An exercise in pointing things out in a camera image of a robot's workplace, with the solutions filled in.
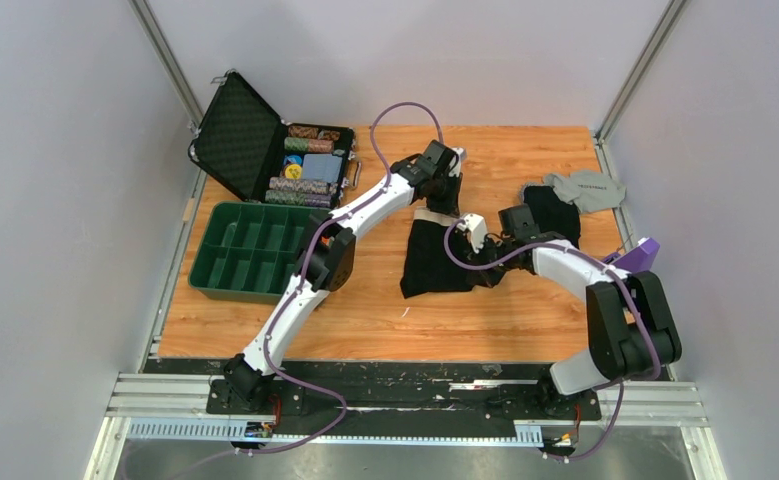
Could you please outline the black underwear white waistband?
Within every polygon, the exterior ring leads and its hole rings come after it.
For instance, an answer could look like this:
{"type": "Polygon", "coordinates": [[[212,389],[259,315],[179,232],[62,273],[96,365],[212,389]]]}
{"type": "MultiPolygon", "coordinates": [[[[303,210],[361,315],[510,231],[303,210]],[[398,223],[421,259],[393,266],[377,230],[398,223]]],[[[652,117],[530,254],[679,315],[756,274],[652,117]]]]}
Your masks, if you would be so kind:
{"type": "Polygon", "coordinates": [[[484,282],[479,272],[456,265],[444,235],[456,218],[426,207],[414,211],[400,289],[404,298],[425,293],[469,292],[484,282]]]}

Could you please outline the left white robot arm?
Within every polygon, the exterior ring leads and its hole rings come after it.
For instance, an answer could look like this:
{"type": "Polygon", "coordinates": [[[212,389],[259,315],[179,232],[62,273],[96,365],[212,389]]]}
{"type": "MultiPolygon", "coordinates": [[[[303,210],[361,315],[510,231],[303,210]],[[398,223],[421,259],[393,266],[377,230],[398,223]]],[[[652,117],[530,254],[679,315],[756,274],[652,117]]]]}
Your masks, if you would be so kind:
{"type": "Polygon", "coordinates": [[[467,152],[433,140],[420,154],[388,167],[383,178],[349,204],[313,213],[302,235],[292,275],[259,333],[223,367],[233,400],[248,413],[271,400],[270,381],[312,312],[353,273],[357,241],[395,212],[426,199],[458,209],[461,167],[467,152]]]}

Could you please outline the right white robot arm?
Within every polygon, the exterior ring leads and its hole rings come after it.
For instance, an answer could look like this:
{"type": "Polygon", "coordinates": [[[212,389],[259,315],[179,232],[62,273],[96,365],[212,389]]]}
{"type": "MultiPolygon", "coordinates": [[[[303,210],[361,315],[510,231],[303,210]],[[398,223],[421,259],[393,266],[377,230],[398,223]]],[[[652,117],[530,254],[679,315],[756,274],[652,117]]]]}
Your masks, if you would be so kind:
{"type": "Polygon", "coordinates": [[[477,214],[460,217],[444,241],[462,238],[449,258],[493,285],[508,271],[523,270],[550,280],[581,300],[586,309],[588,346],[550,366],[536,390],[536,403],[549,417],[561,417],[576,394],[633,378],[655,379],[683,353],[682,342],[660,278],[604,263],[563,235],[544,231],[526,205],[500,211],[501,231],[491,234],[477,214]]]}

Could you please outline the black garment on table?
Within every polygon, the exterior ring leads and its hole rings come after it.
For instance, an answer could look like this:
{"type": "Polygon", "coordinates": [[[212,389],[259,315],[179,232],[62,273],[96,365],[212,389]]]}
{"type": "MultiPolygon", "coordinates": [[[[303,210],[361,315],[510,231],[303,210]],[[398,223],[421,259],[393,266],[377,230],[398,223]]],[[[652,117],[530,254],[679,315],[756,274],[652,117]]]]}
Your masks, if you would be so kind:
{"type": "Polygon", "coordinates": [[[562,201],[547,185],[529,184],[520,192],[542,232],[556,232],[573,246],[579,246],[581,236],[580,213],[575,205],[562,201]]]}

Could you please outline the grey garment on table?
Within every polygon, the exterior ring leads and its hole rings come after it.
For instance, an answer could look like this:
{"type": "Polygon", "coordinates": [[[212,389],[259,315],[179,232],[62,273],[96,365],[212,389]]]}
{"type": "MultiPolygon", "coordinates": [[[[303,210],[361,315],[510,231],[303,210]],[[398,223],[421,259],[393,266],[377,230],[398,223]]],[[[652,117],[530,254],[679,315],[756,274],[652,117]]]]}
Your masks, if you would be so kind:
{"type": "Polygon", "coordinates": [[[626,198],[626,187],[604,173],[579,170],[569,175],[549,173],[543,184],[558,199],[575,206],[581,214],[618,208],[626,198]]]}

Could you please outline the blue card box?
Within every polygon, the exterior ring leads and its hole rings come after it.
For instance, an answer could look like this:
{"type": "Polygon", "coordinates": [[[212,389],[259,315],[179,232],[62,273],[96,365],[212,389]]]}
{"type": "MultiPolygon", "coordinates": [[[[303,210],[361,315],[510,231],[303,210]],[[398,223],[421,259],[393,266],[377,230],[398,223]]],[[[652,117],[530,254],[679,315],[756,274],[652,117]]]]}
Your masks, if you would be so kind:
{"type": "Polygon", "coordinates": [[[341,157],[332,154],[306,154],[301,165],[301,178],[336,183],[342,170],[342,163],[341,157]]]}

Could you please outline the purple plastic object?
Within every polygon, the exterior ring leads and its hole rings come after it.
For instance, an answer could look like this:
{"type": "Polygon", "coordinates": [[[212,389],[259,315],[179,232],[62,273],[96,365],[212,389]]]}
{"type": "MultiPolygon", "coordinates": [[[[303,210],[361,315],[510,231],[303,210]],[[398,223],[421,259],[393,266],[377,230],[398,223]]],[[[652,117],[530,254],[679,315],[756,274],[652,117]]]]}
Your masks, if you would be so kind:
{"type": "Polygon", "coordinates": [[[634,273],[649,271],[660,248],[658,241],[651,237],[645,237],[640,239],[633,249],[624,253],[611,253],[602,262],[634,273]]]}

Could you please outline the yellow poker chip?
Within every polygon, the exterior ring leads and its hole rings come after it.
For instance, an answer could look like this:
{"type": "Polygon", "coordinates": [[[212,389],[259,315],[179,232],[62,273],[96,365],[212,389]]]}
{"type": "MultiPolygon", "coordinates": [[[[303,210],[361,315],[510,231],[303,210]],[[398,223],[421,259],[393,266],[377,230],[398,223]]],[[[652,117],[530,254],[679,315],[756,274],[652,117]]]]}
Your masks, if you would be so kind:
{"type": "Polygon", "coordinates": [[[302,166],[298,163],[287,164],[284,169],[284,177],[287,179],[298,180],[302,178],[302,166]]]}

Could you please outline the upper poker chip row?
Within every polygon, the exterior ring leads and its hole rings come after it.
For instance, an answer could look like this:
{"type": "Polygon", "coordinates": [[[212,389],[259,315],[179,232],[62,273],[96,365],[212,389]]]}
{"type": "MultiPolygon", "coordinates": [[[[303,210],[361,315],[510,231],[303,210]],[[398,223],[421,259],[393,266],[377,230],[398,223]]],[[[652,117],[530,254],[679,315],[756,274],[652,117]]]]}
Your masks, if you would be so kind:
{"type": "Polygon", "coordinates": [[[284,149],[295,153],[332,153],[334,142],[289,136],[284,139],[284,149]]]}

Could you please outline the poker chip row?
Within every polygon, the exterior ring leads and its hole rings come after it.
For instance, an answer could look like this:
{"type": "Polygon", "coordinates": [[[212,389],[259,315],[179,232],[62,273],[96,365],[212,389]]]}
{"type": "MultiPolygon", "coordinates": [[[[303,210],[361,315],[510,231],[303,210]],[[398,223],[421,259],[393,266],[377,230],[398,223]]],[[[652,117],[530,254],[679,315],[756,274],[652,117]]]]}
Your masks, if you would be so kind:
{"type": "Polygon", "coordinates": [[[284,139],[284,149],[295,153],[332,153],[334,142],[289,136],[284,139]]]}
{"type": "Polygon", "coordinates": [[[330,208],[336,187],[335,183],[320,180],[272,177],[264,200],[281,205],[330,208]]]}

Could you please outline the lower poker chip row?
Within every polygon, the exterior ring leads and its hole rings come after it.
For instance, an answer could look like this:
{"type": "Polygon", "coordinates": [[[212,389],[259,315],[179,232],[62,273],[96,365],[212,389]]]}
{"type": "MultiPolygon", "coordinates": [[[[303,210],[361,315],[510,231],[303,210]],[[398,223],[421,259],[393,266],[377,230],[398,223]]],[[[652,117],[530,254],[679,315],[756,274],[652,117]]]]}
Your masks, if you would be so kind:
{"type": "Polygon", "coordinates": [[[330,208],[336,187],[335,183],[320,180],[272,177],[264,200],[281,205],[330,208]]]}

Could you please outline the black poker chip case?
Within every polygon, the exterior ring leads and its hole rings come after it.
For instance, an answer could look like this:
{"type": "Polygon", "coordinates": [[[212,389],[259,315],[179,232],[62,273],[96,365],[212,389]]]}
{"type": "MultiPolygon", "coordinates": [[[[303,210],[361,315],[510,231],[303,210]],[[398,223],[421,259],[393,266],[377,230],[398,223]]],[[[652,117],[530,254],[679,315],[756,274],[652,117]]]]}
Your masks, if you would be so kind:
{"type": "Polygon", "coordinates": [[[288,122],[236,70],[213,79],[216,92],[188,147],[195,165],[242,201],[263,202],[270,180],[285,175],[288,156],[319,153],[339,160],[330,206],[337,207],[356,143],[350,127],[288,122]]]}

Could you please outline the green compartment tray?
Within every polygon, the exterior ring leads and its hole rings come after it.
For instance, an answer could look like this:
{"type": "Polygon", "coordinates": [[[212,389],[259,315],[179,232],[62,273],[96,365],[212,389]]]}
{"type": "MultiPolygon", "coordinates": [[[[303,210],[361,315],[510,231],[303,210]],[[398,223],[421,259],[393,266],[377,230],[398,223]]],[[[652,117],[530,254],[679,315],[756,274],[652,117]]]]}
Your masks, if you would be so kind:
{"type": "Polygon", "coordinates": [[[207,298],[276,304],[298,259],[308,207],[221,202],[213,207],[188,275],[207,298]]]}

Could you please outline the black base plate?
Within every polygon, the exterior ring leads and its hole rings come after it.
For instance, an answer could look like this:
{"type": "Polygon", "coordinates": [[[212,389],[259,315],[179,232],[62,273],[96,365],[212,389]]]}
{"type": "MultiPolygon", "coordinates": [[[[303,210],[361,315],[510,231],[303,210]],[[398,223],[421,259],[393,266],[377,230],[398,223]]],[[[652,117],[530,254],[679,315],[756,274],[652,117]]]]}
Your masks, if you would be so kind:
{"type": "Polygon", "coordinates": [[[569,427],[601,419],[597,393],[559,397],[546,363],[286,361],[294,384],[274,377],[262,402],[245,402],[224,379],[210,385],[214,415],[268,416],[279,434],[372,437],[507,437],[517,420],[569,427]]]}

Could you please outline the aluminium frame rails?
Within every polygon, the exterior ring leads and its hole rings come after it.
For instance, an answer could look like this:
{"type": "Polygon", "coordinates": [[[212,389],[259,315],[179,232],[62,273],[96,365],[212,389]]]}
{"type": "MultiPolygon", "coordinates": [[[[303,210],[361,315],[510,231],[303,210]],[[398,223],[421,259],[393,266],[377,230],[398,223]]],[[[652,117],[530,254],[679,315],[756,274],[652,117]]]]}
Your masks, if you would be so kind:
{"type": "Polygon", "coordinates": [[[563,400],[544,399],[529,365],[294,361],[299,384],[272,380],[252,402],[210,371],[124,373],[113,388],[86,477],[110,479],[129,438],[266,443],[526,447],[563,434],[579,457],[629,427],[670,427],[699,479],[725,470],[696,386],[627,382],[563,400]]]}

